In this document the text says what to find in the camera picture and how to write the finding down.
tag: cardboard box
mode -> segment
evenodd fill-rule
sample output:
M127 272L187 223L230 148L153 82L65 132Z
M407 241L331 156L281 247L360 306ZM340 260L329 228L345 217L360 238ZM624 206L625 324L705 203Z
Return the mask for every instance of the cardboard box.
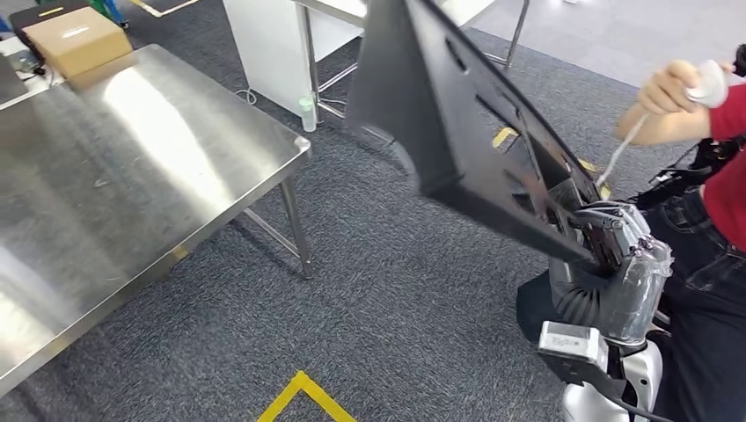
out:
M24 32L65 78L132 53L124 31L90 7L28 26Z

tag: person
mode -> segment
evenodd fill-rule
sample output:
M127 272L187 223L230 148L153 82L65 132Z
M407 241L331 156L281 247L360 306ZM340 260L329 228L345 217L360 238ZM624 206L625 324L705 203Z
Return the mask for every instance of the person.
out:
M730 66L723 68L730 71ZM698 82L697 68L684 61L655 72L619 118L615 136L623 139L647 113L634 144L725 141L746 134L746 84L731 86L725 103L708 110L685 95L685 88ZM743 422L746 154L737 152L702 186L691 186L644 215L653 236L667 243L674 257L662 298L671 337L662 344L655 414L675 422ZM519 288L516 316L532 341L538 340L541 321L561 321L548 284L530 281Z

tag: white cable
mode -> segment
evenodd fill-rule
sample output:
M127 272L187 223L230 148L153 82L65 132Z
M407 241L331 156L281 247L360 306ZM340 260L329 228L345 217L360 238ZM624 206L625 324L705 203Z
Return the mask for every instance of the white cable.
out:
M621 145L617 148L617 150L614 151L614 154L611 155L611 160L609 160L609 165L606 166L606 170L603 172L601 176L596 180L596 186L600 186L603 184L603 182L606 181L606 179L611 174L611 171L614 170L614 166L617 165L617 161L619 160L619 157L622 156L622 152L625 151L625 148L627 148L627 145L632 143L634 141L634 138L637 136L637 133L642 129L642 125L645 124L645 121L647 118L650 117L650 113L645 113L642 117L640 117L639 120L637 120L637 123L634 124L632 127L632 130L629 131L627 136L625 137L625 141L622 142Z
M233 92L234 94L246 94L246 102L251 104L252 106L256 104L256 95L252 92L252 88L249 87L245 90L238 90L236 92Z

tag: metal frame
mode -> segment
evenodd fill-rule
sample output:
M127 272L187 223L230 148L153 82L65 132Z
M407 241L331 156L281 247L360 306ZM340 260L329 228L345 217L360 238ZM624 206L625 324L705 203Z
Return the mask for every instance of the metal frame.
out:
M306 19L306 36L309 41L309 44L311 45L311 52L313 52L313 38L311 36L311 26L308 24L308 7L299 4L300 7L303 7L306 9L305 12L305 19ZM508 49L508 55L505 57L499 57L497 55L490 55L487 53L484 53L485 57L489 60L496 62L502 66L504 66L505 70L508 70L513 63L513 56L516 53L516 47L518 46L518 39L521 37L521 32L523 31L523 23L526 20L526 15L528 14L530 6L530 0L523 0L523 8L521 9L521 14L518 17L518 22L516 24L516 30L513 32L513 39L510 41L510 48ZM354 63L348 68L342 70L337 75L332 76L327 80L326 82L322 83L321 85L318 85L318 72L316 71L316 62L313 58L313 54L310 56L310 65L311 65L311 75L315 79L314 81L314 95L316 96L316 105L319 109L324 110L326 112L329 112L333 116L339 118L339 119L345 119L345 112L337 109L333 105L328 104L327 100L324 100L321 98L321 94L324 93L324 91L328 90L332 86L334 86L336 83L344 79L346 76L351 75L353 72L357 70L358 63Z
M252 219L259 227L268 233L274 240L279 242L285 249L293 254L296 258L301 261L303 267L304 276L309 279L313 276L313 269L311 268L311 253L308 249L308 242L306 242L305 234L303 231L303 225L301 224L300 217L298 216L298 205L296 201L296 188L293 186L292 178L286 178L280 183L280 190L282 191L282 201L285 203L285 211L288 213L288 219L290 220L290 228L293 230L293 237L296 242L293 244L285 236L280 234L274 227L265 222L263 218L259 217L250 208L243 211L244 215Z

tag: metal bar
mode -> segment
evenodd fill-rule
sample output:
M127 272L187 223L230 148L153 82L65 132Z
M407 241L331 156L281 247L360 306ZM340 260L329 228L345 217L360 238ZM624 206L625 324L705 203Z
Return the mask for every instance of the metal bar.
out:
M286 178L282 181L282 183L280 183L280 190L282 191L282 200L285 202L285 211L288 212L290 228L293 230L293 237L296 239L301 266L303 266L306 278L310 278L313 275L313 270L311 268L311 253L308 251L308 243L305 240L303 226L301 225L300 216L298 215L296 188L293 187L293 179Z
M516 24L516 31L513 33L513 40L510 41L510 49L508 50L508 57L505 58L506 66L510 67L510 63L513 61L513 54L516 53L516 47L518 46L518 39L521 38L521 31L523 30L523 22L526 20L526 14L529 12L530 0L523 0L523 8L521 9L521 16L518 18L518 24Z
M296 8L298 9L300 13L301 35L305 40L306 52L308 54L308 57L306 57L308 62L306 64L308 65L309 75L311 76L311 95L313 96L314 104L317 104L318 100L321 98L321 92L319 92L318 90L318 67L316 66L316 53L313 50L313 34L311 33L311 14L309 13L308 7L302 4L296 4ZM304 120L304 128L305 128L307 126L307 122L305 121L305 119L308 119L308 117L303 116L301 117L301 119ZM317 124L318 124L318 105L314 109L314 114L313 114L314 130L316 129Z
M510 67L513 62L513 55L516 53L516 47L518 47L518 39L521 38L521 32L523 31L523 23L526 21L526 15L529 12L530 0L523 0L523 8L521 9L521 15L518 17L518 23L516 24L516 30L513 32L513 39L510 41L510 48L508 49L508 56L503 58L497 55L489 55L485 53L486 58L493 62L499 63L506 68Z
M268 233L268 235L274 237L274 240L277 242L280 242L282 246L285 247L290 253L296 256L296 258L300 259L301 256L298 254L298 249L296 246L290 242L288 239L285 238L285 236L281 235L279 231L275 230L274 227L270 226L268 222L265 222L259 215L254 213L251 209L247 208L244 210L244 214L251 218L254 222L259 225L264 231Z
M321 86L318 87L318 93L320 94L326 91L327 89L331 88L334 84L344 79L345 76L354 72L356 69L357 69L357 63L354 63L352 66L348 67L347 69L342 70L340 73L338 73L337 75L333 76L328 81L321 84Z
M341 112L341 111L337 110L336 108L332 107L331 105L328 105L328 104L326 104L326 103L324 103L324 102L322 102L322 101L319 101L319 102L318 102L318 108L321 108L321 109L323 109L323 110L326 110L326 111L328 111L329 113L331 113L331 114L333 114L333 115L335 115L335 116L339 117L340 119L343 119L343 120L344 120L344 118L345 118L345 114L344 114L344 112Z

